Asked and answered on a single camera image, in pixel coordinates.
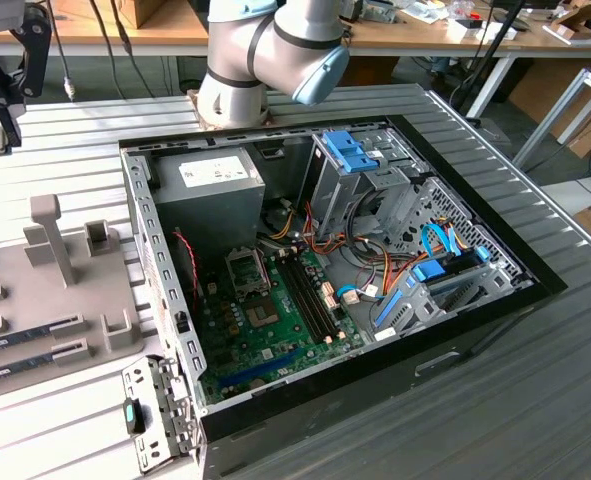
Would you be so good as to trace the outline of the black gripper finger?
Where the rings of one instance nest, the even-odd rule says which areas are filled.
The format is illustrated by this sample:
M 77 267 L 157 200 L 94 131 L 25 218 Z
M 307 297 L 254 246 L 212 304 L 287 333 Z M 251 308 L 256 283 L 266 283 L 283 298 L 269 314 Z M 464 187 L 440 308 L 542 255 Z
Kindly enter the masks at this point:
M 47 9 L 27 4 L 19 27 L 12 32 L 24 48 L 18 69 L 0 72 L 0 122 L 8 147 L 20 147 L 21 132 L 17 118 L 25 113 L 25 99 L 42 94 L 51 43 L 51 21 Z

